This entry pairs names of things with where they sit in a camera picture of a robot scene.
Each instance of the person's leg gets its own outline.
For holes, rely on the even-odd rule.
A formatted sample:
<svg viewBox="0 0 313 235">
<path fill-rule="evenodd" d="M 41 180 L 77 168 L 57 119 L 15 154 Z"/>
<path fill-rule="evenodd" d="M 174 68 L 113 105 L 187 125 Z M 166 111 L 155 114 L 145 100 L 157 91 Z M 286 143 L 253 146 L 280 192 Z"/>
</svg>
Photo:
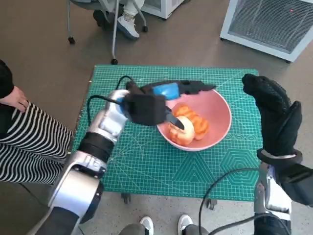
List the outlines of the person's leg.
<svg viewBox="0 0 313 235">
<path fill-rule="evenodd" d="M 153 222 L 150 217 L 143 217 L 140 223 L 127 225 L 119 235 L 153 235 Z"/>
<path fill-rule="evenodd" d="M 145 0 L 135 0 L 139 9 L 142 8 Z M 130 39 L 138 39 L 139 34 L 135 29 L 134 18 L 138 11 L 132 0 L 128 0 L 124 6 L 124 13 L 118 18 L 118 28 Z"/>
<path fill-rule="evenodd" d="M 0 143 L 64 164 L 73 133 L 32 103 L 25 113 L 15 110 L 12 125 Z"/>
<path fill-rule="evenodd" d="M 202 235 L 208 235 L 209 232 L 202 227 Z M 192 219 L 184 214 L 178 221 L 178 235 L 199 235 L 199 226 L 193 224 Z"/>
<path fill-rule="evenodd" d="M 0 181 L 53 184 L 63 165 L 0 143 Z"/>
</svg>

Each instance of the black and white striped clothing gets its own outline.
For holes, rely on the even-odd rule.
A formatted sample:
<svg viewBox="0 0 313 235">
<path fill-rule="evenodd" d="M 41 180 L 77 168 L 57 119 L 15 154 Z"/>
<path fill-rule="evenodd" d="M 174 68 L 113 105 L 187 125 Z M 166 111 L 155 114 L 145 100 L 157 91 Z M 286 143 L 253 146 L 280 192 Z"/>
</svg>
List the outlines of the black and white striped clothing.
<svg viewBox="0 0 313 235">
<path fill-rule="evenodd" d="M 52 184 L 61 172 L 72 132 L 29 103 L 15 110 L 12 126 L 0 139 L 0 181 Z"/>
</svg>

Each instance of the table leg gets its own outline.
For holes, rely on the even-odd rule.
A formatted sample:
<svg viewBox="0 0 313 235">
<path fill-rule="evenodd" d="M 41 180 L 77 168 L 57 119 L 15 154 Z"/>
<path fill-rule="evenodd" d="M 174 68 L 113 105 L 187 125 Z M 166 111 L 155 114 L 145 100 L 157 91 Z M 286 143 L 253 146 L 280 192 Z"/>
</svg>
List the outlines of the table leg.
<svg viewBox="0 0 313 235">
<path fill-rule="evenodd" d="M 210 199 L 208 198 L 206 200 L 206 207 L 209 208 L 210 210 L 214 210 L 215 205 L 217 205 L 217 199 Z"/>
<path fill-rule="evenodd" d="M 131 194 L 130 193 L 123 192 L 121 194 L 121 197 L 123 198 L 125 204 L 128 204 L 129 202 L 131 202 Z"/>
</svg>

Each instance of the peeled fruit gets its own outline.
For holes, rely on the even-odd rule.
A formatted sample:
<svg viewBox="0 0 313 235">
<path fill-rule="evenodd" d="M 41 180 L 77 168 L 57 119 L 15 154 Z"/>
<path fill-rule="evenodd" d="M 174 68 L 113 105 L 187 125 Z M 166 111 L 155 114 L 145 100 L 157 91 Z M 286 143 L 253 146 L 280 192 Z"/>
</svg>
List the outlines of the peeled fruit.
<svg viewBox="0 0 313 235">
<path fill-rule="evenodd" d="M 184 130 L 169 123 L 169 129 L 170 129 L 169 138 L 171 141 L 179 145 L 187 146 L 188 144 L 191 143 L 191 141 L 195 137 L 194 126 L 192 122 L 184 116 L 179 116 L 177 117 L 177 119 L 179 119 L 181 123 L 184 125 Z"/>
<path fill-rule="evenodd" d="M 196 140 L 201 140 L 204 137 L 204 135 L 209 131 L 209 122 L 206 119 L 200 117 L 185 104 L 179 106 L 174 111 L 174 116 L 175 117 L 184 116 L 192 122 L 195 129 Z"/>
</svg>

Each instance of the knife blade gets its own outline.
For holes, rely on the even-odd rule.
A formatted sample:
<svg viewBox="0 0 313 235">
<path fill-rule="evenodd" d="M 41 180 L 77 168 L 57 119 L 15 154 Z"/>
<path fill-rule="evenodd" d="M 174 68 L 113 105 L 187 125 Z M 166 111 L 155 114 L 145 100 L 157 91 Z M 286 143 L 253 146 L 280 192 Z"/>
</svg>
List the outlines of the knife blade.
<svg viewBox="0 0 313 235">
<path fill-rule="evenodd" d="M 165 114 L 166 114 L 166 121 L 172 123 L 173 125 L 175 125 L 176 127 L 178 127 L 181 130 L 185 129 L 185 127 L 181 123 L 181 121 L 172 114 L 172 110 L 167 106 L 166 106 Z"/>
</svg>

